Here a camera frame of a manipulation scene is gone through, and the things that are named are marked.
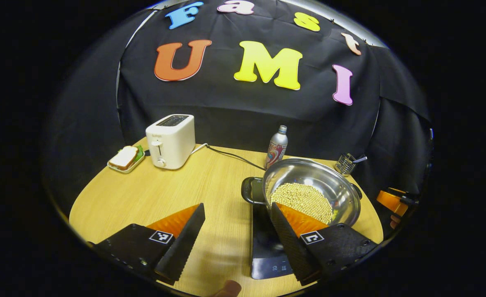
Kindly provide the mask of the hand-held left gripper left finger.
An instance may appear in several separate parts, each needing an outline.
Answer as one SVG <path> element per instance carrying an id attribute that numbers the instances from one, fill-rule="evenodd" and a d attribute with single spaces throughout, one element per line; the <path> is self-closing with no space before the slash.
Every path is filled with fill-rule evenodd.
<path id="1" fill-rule="evenodd" d="M 177 282 L 205 222 L 203 203 L 187 207 L 148 226 L 129 224 L 89 245 L 127 271 L 168 285 Z"/>

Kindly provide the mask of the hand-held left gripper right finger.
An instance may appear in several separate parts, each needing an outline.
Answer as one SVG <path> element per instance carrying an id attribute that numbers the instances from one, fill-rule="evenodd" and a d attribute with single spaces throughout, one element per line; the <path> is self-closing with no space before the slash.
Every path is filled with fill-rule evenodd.
<path id="1" fill-rule="evenodd" d="M 362 263 L 378 246 L 343 223 L 295 231 L 292 216 L 285 216 L 287 209 L 272 203 L 271 221 L 301 285 L 338 278 Z"/>

